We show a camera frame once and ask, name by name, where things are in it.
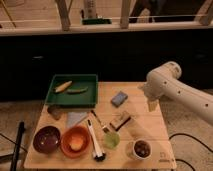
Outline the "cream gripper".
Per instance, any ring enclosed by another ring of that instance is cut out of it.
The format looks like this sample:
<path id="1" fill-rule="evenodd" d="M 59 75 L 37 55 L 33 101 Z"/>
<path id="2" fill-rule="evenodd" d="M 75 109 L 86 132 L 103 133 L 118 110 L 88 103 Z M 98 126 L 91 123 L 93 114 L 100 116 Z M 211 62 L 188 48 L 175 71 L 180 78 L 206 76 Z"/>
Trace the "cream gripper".
<path id="1" fill-rule="evenodd" d="M 139 89 L 143 91 L 147 98 L 148 110 L 150 112 L 154 111 L 158 105 L 158 92 L 147 83 L 140 85 Z"/>

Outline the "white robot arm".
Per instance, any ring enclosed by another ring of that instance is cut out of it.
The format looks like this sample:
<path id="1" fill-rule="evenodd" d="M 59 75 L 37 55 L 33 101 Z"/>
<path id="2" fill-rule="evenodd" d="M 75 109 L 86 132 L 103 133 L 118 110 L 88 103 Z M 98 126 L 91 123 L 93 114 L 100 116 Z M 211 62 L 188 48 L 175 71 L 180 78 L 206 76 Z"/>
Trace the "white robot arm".
<path id="1" fill-rule="evenodd" d="M 152 102 L 165 95 L 192 110 L 213 126 L 213 95 L 182 83 L 179 81 L 181 74 L 180 65 L 174 61 L 152 69 L 142 86 L 147 100 Z"/>

